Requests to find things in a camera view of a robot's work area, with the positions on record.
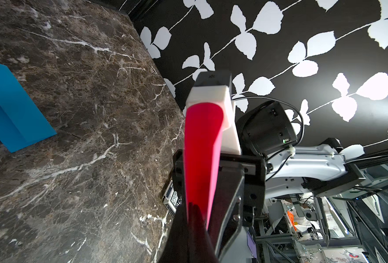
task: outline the floral wallpaper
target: floral wallpaper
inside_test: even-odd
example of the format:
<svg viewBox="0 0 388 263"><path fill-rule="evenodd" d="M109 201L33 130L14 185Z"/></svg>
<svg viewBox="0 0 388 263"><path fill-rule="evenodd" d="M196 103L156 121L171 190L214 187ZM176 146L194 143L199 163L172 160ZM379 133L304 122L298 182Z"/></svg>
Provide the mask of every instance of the floral wallpaper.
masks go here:
<svg viewBox="0 0 388 263"><path fill-rule="evenodd" d="M168 0L134 25L184 112L200 72L228 69L233 98L300 108L303 146L388 149L388 0ZM261 102L237 101L236 117Z"/></svg>

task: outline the black wallpaper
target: black wallpaper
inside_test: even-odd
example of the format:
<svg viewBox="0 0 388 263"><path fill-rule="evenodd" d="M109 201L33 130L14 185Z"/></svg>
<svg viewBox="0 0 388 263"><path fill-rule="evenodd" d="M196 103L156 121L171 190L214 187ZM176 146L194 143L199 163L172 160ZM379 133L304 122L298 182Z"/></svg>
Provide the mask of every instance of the black wallpaper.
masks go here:
<svg viewBox="0 0 388 263"><path fill-rule="evenodd" d="M327 7L323 2L334 4ZM278 9L284 10L279 31ZM254 28L261 28L264 32L251 29L244 33L252 34L252 38L256 40L256 51L252 60L250 58L254 41L251 36L242 35L242 39L236 40L241 38L239 34L243 27L239 10L246 19L246 30L253 27L261 11L261 20ZM231 22L231 16L240 28ZM244 92L250 88L256 91L255 93L262 93L260 95L267 93L269 97L284 100L297 108L306 100L308 110L306 105L303 105L304 113L331 102L309 113L309 125L305 126L302 146L317 145L328 137L336 137L344 147L358 144L364 146L365 153L372 153L388 148L388 21L385 19L388 19L388 0L167 0L156 3L141 20L135 21L134 25L161 75L168 80L171 90L171 83L175 84L174 96L181 109L184 109L185 100L194 83L190 75L197 70L195 67L183 69L184 61L192 55L198 55L199 62L192 57L188 64L201 65L205 42L209 45L211 56L229 43L212 58L212 62L215 69L230 70L233 78L242 73ZM151 39L148 39L148 31L151 32ZM311 37L314 37L314 41L307 43ZM308 54L321 53L307 58L318 65L318 72L315 71L315 63L309 62L297 68L296 75L304 77L295 76L291 68L272 78L295 64L288 60L288 55L298 41L304 44L302 48L306 47ZM237 45L241 46L240 49L248 56L237 48L235 42L239 42ZM297 47L299 48L292 51L296 58L290 59L295 62L301 54L305 55L301 44ZM207 67L202 65L201 68L211 70L213 65L207 59L206 55L204 64ZM342 93L340 90L346 85L344 77L350 87L347 92L343 90ZM333 87L336 78L338 85L335 86L339 90ZM237 85L236 88L240 92L242 87ZM341 96L343 99L333 104L332 101ZM260 99L248 101L247 110L263 102ZM237 107L237 118L242 114ZM362 150L360 146L354 147L358 152Z"/></svg>

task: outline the machinery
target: machinery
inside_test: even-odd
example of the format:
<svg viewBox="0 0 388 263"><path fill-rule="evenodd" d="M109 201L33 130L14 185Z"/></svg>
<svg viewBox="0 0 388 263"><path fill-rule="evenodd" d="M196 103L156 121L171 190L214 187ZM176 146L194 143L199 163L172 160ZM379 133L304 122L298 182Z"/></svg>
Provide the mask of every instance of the machinery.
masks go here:
<svg viewBox="0 0 388 263"><path fill-rule="evenodd" d="M298 217L318 222L319 229L307 229L311 237L328 244L335 235L327 226L323 201L329 201L323 198L365 177L356 165L345 163L337 139L297 146L304 127L297 137L281 104L302 118L299 111L257 97L266 102L235 123L235 100L243 98L231 100L231 74L198 75L186 102L185 149L174 154L172 185L165 194L167 207L176 213L160 262L239 262L246 249L241 243L248 244L250 262L260 261L258 244L273 246L267 239L284 215L289 218L285 199ZM171 202L174 192L182 202ZM304 209L300 197L310 193L313 203ZM264 214L269 227L260 223ZM293 221L286 224L294 228ZM320 244L306 248L296 242L296 233L284 235L304 262L312 258L309 251L321 250Z"/></svg>

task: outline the white plastic casing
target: white plastic casing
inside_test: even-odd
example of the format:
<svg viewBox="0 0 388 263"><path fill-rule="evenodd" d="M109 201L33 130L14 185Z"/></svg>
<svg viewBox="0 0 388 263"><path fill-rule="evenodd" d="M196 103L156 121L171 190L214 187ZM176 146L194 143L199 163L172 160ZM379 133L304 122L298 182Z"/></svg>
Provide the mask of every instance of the white plastic casing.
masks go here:
<svg viewBox="0 0 388 263"><path fill-rule="evenodd" d="M186 101L186 106L188 109L192 105L207 102L219 105L223 110L221 152L240 155L241 146L239 145L235 126L235 102L231 100L229 87L226 85L192 87Z"/></svg>

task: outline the black cable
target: black cable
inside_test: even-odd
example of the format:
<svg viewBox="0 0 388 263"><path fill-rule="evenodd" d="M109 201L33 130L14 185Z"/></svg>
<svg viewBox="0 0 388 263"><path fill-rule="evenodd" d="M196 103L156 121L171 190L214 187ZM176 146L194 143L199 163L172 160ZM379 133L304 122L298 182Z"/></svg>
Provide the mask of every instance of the black cable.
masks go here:
<svg viewBox="0 0 388 263"><path fill-rule="evenodd" d="M289 158L291 157L292 155L289 155L286 160L280 165L280 167L277 169L277 171L272 174L269 178L267 178L265 181L267 182L268 180L270 180L271 178L273 178L281 169L282 167L284 166L284 164L289 160Z"/></svg>
<svg viewBox="0 0 388 263"><path fill-rule="evenodd" d="M286 148L283 148L282 150L277 151L274 155L270 156L270 157L267 159L267 161L269 161L271 158L275 157L276 155L278 155L279 153L281 153L282 151L285 151L285 150L286 150Z"/></svg>
<svg viewBox="0 0 388 263"><path fill-rule="evenodd" d="M299 200L299 201L305 200L304 203L306 203L306 202L308 201L308 199L310 199L311 197L313 197L313 196L310 196L310 197L308 197L308 198L301 199L301 200Z"/></svg>
<svg viewBox="0 0 388 263"><path fill-rule="evenodd" d="M246 98L265 98L267 100L270 100L270 101L276 101L276 102L279 102L279 103L282 103L284 105L287 105L289 107L291 107L292 109L294 109L296 111L296 113L298 113L299 117L300 117L300 120L301 120L301 129L300 129L300 136L299 136L299 139L297 140L296 144L294 144L293 146L296 146L298 144L300 144L302 142L302 139L303 139L303 134L304 134L304 128L305 128L305 125L303 123L303 117L302 117L302 114L299 112L299 110L293 106L292 104L289 104L287 102L284 102L284 101L281 101L281 100L278 100L278 99L275 99L275 98L269 98L269 97L266 97L266 96L249 96L249 97L241 97L241 98L235 98L233 99L233 101L239 101L239 100L243 100L243 99L246 99Z"/></svg>

